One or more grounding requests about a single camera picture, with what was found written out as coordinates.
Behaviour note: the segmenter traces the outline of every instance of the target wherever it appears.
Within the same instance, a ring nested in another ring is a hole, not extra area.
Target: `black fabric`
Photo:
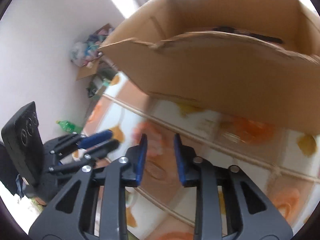
[[[10,159],[4,144],[0,142],[0,181],[12,195],[18,194],[20,197],[23,197],[23,193],[21,191],[22,178],[18,175],[19,173]]]

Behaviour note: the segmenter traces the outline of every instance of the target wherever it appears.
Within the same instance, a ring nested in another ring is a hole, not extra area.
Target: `green bottle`
[[[56,124],[60,125],[60,127],[62,128],[62,130],[64,130],[67,133],[81,133],[82,131],[82,127],[76,126],[74,123],[69,122],[67,120],[64,121],[56,121]]]

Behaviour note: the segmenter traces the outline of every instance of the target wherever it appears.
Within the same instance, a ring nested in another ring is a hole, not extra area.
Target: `torn cardboard edge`
[[[215,31],[100,50],[153,97],[320,134],[319,56]]]

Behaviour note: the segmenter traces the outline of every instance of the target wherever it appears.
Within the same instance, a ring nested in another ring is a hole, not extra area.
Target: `white tile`
[[[128,226],[128,230],[139,240],[145,239],[166,217],[166,213],[149,200],[138,194],[137,200],[131,207],[131,213],[137,222],[137,227]]]
[[[120,121],[120,129],[124,133],[124,142],[120,144],[119,148],[111,152],[108,157],[110,160],[115,160],[124,156],[127,149],[132,146],[133,129],[137,127],[138,123],[145,120],[143,117],[134,114],[133,112],[122,108],[121,106],[113,103],[103,117],[97,132],[115,127]]]
[[[176,103],[164,100],[157,102],[151,115],[203,138],[209,138],[214,124],[220,117],[220,113],[211,110],[191,113],[183,117]]]
[[[183,196],[173,210],[194,222],[196,217],[197,189],[196,187],[188,187],[181,190]]]
[[[240,160],[238,160],[238,166],[263,192],[266,192],[268,178],[270,175],[269,170]]]
[[[293,226],[293,233],[296,234],[304,225],[304,222],[313,213],[320,200],[320,184],[315,184],[309,196],[304,210],[299,215],[296,224]]]
[[[118,72],[117,75],[119,75],[119,78],[120,78],[119,83],[113,86],[108,86],[104,91],[105,95],[111,96],[113,98],[115,98],[118,95],[118,93],[120,92],[120,90],[128,80],[128,77],[121,71]]]
[[[203,157],[211,162],[212,165],[222,168],[228,168],[233,164],[233,158],[231,156],[218,152],[211,148],[207,149],[204,152]]]
[[[318,147],[317,152],[310,157],[303,155],[297,144],[297,139],[300,136],[303,136],[303,133],[292,130],[288,132],[287,146],[281,166],[305,175],[316,177],[320,166],[320,149]],[[319,139],[319,137],[316,138],[318,146],[320,145]]]

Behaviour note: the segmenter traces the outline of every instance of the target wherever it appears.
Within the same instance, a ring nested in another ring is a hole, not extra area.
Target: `white wall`
[[[69,50],[123,20],[111,0],[13,0],[0,21],[0,128],[30,101],[44,142],[62,134],[56,120],[81,123],[89,80],[76,82]]]

